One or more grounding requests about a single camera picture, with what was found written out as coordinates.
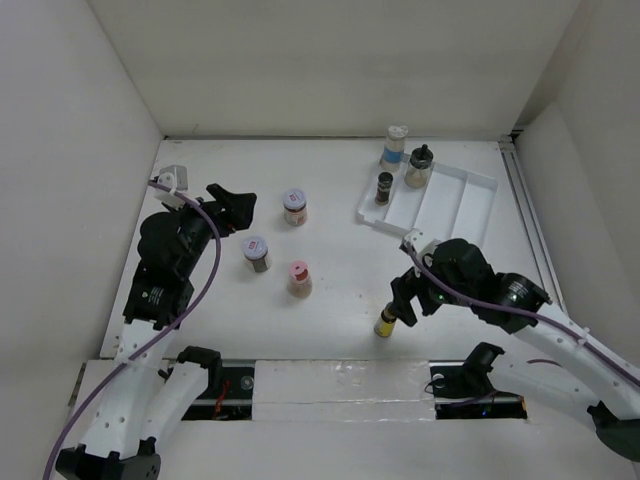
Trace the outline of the yellow-label brown small bottle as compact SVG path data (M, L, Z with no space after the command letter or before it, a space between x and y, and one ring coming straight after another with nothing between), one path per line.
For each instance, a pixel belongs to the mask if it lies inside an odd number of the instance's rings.
M393 333L396 320L397 317L388 308L384 308L374 325L374 333L381 338L389 338Z

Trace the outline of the brown jar grey lid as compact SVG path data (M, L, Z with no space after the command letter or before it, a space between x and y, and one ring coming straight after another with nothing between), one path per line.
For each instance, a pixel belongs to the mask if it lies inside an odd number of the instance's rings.
M291 226L303 225L307 220L307 198L301 189L289 189L283 195L285 221Z

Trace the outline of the small black-cap spice bottle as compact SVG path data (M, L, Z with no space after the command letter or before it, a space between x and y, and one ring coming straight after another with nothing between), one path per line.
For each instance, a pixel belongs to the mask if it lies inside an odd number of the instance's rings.
M377 177L375 203L380 206L387 205L393 185L394 176L387 171L381 172Z

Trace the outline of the white divided organizer tray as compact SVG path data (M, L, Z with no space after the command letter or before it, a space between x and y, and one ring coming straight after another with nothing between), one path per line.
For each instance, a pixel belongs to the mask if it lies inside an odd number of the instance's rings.
M404 181L407 161L401 163L385 205L375 202L378 177L373 168L356 210L356 219L379 231L398 237L412 229L430 240L463 238L482 246L499 182L465 169L435 163L426 186L414 189Z

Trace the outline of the pink-lid spice bottle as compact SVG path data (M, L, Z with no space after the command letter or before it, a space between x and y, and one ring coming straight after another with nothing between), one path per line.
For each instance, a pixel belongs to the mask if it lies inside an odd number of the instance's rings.
M288 292L299 299L308 297L312 291L312 279L307 263L301 260L292 262L288 274Z

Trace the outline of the black-nozzle white powder bottle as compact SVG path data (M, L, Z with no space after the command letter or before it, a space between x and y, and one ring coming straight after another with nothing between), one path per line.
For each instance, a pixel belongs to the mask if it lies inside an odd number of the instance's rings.
M432 172L434 154L427 144L414 149L411 152L404 181L414 189L426 186Z

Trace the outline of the blue-label white spice bottle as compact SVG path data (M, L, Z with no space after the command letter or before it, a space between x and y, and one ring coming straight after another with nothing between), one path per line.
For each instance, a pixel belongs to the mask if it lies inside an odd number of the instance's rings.
M403 125L391 125L387 129L380 166L384 171L396 172L404 159L409 129Z

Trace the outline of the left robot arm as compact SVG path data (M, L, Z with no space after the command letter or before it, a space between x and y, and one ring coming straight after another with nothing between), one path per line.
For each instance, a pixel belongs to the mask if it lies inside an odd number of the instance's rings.
M159 374L181 324L204 299L221 259L201 291L190 281L209 243L246 230L257 196L207 187L211 200L191 199L152 180L173 205L140 226L140 257L123 310L115 368L75 408L43 476L65 479L155 479L160 450L199 396L227 391L219 352L188 346L167 376Z

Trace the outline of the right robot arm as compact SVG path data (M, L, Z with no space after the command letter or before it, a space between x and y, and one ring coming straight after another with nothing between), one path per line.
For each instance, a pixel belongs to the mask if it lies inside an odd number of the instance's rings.
M611 451L639 459L639 369L597 340L526 277L496 272L481 250L456 238L427 241L417 229L401 241L413 265L391 283L381 318L412 327L443 305L469 309L479 320L545 354L551 369L487 342L453 372L433 377L435 395L463 406L497 392L529 397L590 431Z

